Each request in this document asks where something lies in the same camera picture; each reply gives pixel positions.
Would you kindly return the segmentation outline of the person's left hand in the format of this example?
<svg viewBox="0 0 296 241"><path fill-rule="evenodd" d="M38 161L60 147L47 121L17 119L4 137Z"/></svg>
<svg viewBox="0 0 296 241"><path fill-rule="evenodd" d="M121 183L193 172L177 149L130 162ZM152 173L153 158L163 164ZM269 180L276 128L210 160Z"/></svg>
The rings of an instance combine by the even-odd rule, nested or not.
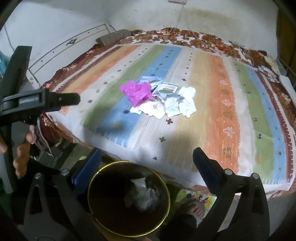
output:
<svg viewBox="0 0 296 241"><path fill-rule="evenodd" d="M17 122L12 125L12 140L16 147L13 147L13 167L18 178L25 176L27 163L30 158L31 144L36 142L36 132L33 125Z"/></svg>

